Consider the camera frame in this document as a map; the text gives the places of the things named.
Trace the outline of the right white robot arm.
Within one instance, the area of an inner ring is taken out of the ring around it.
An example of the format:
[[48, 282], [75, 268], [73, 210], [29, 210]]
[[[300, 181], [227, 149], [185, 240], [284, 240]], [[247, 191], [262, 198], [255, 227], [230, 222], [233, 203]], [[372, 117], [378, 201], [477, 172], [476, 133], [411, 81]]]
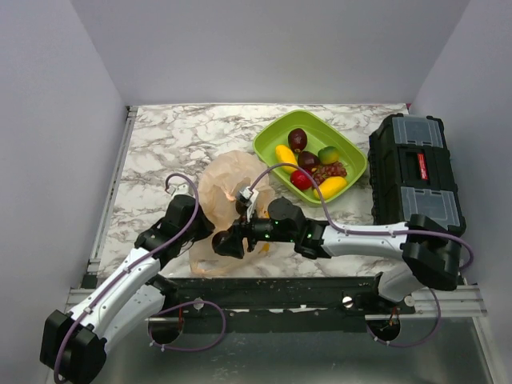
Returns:
[[370, 308], [388, 312], [405, 296], [428, 287], [453, 291], [458, 286], [461, 247], [456, 237], [427, 230], [430, 219], [384, 226], [351, 226], [307, 218], [286, 198], [268, 206], [268, 218], [240, 217], [228, 230], [228, 255], [243, 258], [260, 242], [292, 242], [294, 250], [309, 259], [362, 255], [398, 261], [392, 270], [378, 274], [368, 293]]

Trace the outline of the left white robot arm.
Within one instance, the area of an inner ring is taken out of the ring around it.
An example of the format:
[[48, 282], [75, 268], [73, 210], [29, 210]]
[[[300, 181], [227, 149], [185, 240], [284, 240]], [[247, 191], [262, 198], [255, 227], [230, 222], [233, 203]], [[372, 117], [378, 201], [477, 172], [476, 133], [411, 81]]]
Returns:
[[46, 319], [40, 361], [56, 383], [90, 383], [112, 347], [143, 319], [167, 316], [178, 304], [174, 292], [158, 286], [159, 272], [190, 245], [212, 234], [198, 200], [172, 198], [166, 213], [142, 232], [122, 264], [91, 294]]

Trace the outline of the green orange fake fruit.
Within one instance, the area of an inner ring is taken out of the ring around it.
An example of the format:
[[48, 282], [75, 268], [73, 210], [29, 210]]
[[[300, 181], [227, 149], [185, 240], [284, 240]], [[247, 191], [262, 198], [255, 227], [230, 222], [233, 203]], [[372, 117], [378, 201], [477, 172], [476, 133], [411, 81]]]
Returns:
[[318, 152], [318, 159], [321, 164], [329, 165], [339, 160], [340, 153], [334, 146], [326, 146], [320, 149]]

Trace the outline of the translucent orange plastic bag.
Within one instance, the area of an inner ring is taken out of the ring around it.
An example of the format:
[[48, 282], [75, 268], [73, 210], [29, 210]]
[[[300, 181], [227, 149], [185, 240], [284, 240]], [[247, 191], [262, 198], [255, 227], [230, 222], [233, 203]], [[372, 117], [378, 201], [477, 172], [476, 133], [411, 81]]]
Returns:
[[[198, 194], [203, 213], [215, 225], [215, 231], [224, 231], [239, 217], [235, 199], [240, 189], [250, 186], [266, 166], [252, 154], [233, 150], [220, 154], [209, 164], [199, 180]], [[190, 271], [195, 276], [218, 277], [230, 274], [255, 259], [265, 257], [270, 245], [260, 242], [244, 258], [217, 255], [212, 250], [213, 237], [196, 242], [189, 250]]]

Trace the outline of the yellow fake fruit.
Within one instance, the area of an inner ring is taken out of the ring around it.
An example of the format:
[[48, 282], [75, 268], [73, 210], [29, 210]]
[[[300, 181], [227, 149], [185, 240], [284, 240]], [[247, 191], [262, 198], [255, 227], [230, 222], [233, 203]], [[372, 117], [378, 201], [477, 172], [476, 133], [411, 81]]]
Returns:
[[296, 171], [295, 166], [297, 165], [297, 160], [294, 155], [294, 152], [285, 145], [278, 145], [275, 147], [275, 155], [278, 163], [288, 163], [288, 166], [281, 166], [281, 169], [288, 174], [292, 174]]

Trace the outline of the dark red fake fruit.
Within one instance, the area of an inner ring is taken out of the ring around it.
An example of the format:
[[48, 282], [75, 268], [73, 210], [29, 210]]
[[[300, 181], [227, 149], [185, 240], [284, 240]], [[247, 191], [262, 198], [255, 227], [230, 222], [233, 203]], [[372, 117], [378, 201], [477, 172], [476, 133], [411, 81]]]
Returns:
[[320, 160], [316, 154], [304, 150], [298, 155], [297, 163], [304, 170], [314, 173], [320, 165]]
[[302, 152], [308, 143], [308, 137], [302, 128], [296, 128], [289, 132], [287, 140], [289, 148], [295, 153]]

